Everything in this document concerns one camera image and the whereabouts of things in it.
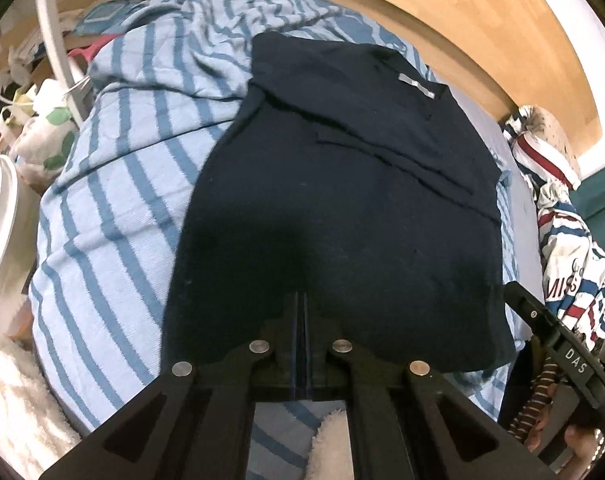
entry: shirt tag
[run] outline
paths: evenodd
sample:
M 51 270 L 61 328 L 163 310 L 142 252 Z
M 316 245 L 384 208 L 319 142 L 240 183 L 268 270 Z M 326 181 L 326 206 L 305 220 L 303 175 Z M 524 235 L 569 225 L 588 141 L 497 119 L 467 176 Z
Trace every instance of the shirt tag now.
M 403 73 L 399 74 L 397 76 L 397 79 L 399 81 L 404 81 L 407 84 L 410 84 L 411 86 L 415 86 L 418 90 L 420 90 L 423 94 L 425 94 L 427 97 L 429 97 L 429 99 L 434 99 L 435 98 L 435 94 L 433 92 L 431 92 L 430 90 L 426 89 L 424 86 L 422 86 L 418 81 L 416 81 L 415 79 L 412 79 L 406 75 L 404 75 Z

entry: white fur fabric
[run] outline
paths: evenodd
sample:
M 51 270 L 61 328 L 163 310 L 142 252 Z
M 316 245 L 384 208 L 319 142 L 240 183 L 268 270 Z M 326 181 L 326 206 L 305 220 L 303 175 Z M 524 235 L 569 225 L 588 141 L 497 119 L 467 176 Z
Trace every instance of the white fur fabric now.
M 36 480 L 79 442 L 33 354 L 0 335 L 0 456 Z
M 305 480 L 353 480 L 346 412 L 329 413 L 313 438 Z

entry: metal screw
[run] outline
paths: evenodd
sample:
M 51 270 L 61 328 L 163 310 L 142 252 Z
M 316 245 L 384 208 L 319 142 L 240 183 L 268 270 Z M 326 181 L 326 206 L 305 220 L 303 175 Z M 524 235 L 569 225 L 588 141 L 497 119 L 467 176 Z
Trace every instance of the metal screw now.
M 176 377 L 186 377 L 192 371 L 194 371 L 194 367 L 192 367 L 191 363 L 188 363 L 187 361 L 180 361 L 171 367 L 171 373 L 173 373 L 173 375 Z
M 256 339 L 249 343 L 249 349 L 254 354 L 264 354 L 269 349 L 269 343 L 264 339 Z
M 413 374 L 422 377 L 429 373 L 431 367 L 424 361 L 413 361 L 412 364 L 409 365 L 409 370 L 411 370 Z
M 353 349 L 353 345 L 346 339 L 336 339 L 333 342 L 332 347 L 333 350 L 341 354 L 346 354 L 347 352 L 350 352 Z

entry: light blue blanket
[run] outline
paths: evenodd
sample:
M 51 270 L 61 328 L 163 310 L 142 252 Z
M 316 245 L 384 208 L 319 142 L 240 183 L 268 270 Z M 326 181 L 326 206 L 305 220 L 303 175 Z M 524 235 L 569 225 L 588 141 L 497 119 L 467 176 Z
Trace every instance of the light blue blanket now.
M 96 104 L 42 199 L 30 289 L 42 368 L 86 430 L 158 374 L 164 305 L 190 195 L 246 94 L 251 38 L 265 30 L 386 45 L 435 80 L 409 43 L 326 0 L 151 0 L 134 9 L 122 24 L 127 33 L 90 67 Z M 498 205 L 511 280 L 517 266 L 504 175 Z M 496 418 L 506 370 L 450 379 Z M 311 436 L 337 406 L 260 405 L 248 478 L 300 478 Z

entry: teal curtain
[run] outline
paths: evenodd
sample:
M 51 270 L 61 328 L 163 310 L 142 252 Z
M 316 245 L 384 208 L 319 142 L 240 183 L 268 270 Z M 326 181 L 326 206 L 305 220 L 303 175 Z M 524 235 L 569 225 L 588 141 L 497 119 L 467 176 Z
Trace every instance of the teal curtain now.
M 605 251 L 605 168 L 571 192 L 571 201 L 585 220 L 593 239 Z

